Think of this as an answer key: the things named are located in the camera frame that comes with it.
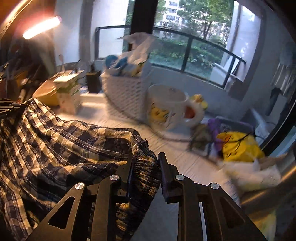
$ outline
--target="building window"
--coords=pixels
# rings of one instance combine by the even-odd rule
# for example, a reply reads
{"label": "building window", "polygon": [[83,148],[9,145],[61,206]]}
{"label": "building window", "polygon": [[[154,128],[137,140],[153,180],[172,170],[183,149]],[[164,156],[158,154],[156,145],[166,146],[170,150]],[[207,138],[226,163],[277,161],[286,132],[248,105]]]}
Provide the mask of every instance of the building window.
{"label": "building window", "polygon": [[175,6],[175,7],[177,7],[177,6],[178,6],[178,3],[177,3],[177,2],[169,2],[168,5],[171,5],[171,6]]}
{"label": "building window", "polygon": [[175,16],[167,15],[167,20],[175,20]]}
{"label": "building window", "polygon": [[176,9],[172,9],[172,8],[169,8],[168,11],[171,12],[171,13],[176,13],[177,12]]}

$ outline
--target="yellow cup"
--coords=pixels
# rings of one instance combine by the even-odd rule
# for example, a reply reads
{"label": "yellow cup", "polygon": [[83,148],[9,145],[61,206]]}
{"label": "yellow cup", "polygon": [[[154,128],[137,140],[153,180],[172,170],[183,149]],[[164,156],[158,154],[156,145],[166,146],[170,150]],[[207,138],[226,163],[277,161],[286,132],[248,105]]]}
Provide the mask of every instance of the yellow cup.
{"label": "yellow cup", "polygon": [[43,104],[48,106],[59,105],[57,97],[57,88],[53,82],[46,80],[33,94],[34,98],[39,99]]}

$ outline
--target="lamp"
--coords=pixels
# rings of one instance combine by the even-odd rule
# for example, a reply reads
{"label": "lamp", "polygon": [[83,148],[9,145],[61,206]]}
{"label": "lamp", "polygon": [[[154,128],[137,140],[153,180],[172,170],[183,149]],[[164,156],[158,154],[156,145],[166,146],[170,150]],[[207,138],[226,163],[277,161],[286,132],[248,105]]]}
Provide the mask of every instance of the lamp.
{"label": "lamp", "polygon": [[60,16],[56,16],[54,18],[47,19],[41,23],[36,24],[35,26],[26,30],[23,34],[25,39],[33,38],[34,36],[43,33],[49,29],[52,29],[58,26],[62,22],[62,18]]}

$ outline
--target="blue and white plaid blanket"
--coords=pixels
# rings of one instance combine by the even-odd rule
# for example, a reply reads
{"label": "blue and white plaid blanket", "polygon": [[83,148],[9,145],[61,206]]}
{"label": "blue and white plaid blanket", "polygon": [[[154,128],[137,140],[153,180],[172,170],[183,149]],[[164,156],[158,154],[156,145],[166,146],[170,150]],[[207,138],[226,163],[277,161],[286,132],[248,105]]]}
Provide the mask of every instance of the blue and white plaid blanket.
{"label": "blue and white plaid blanket", "polygon": [[17,241],[77,182],[92,184],[114,174],[133,156],[131,201],[118,205],[117,240],[129,240],[157,192],[155,154],[134,129],[63,121],[37,99],[23,113],[1,120],[0,212]]}

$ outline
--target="metal screw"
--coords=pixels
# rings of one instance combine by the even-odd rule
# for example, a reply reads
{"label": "metal screw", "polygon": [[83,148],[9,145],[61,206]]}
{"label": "metal screw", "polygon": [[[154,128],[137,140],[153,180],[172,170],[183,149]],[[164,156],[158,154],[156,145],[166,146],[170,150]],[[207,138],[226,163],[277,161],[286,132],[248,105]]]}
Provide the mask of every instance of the metal screw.
{"label": "metal screw", "polygon": [[76,183],[76,185],[75,185],[75,188],[76,189],[82,189],[84,187],[84,184],[83,183]]}
{"label": "metal screw", "polygon": [[178,175],[176,175],[176,179],[179,181],[182,181],[185,179],[185,177],[182,174],[178,174]]}
{"label": "metal screw", "polygon": [[110,180],[111,181],[116,181],[118,179],[119,179],[119,176],[118,175],[112,175],[112,176],[110,176]]}
{"label": "metal screw", "polygon": [[219,188],[219,185],[217,183],[211,183],[211,188],[213,189],[218,189]]}

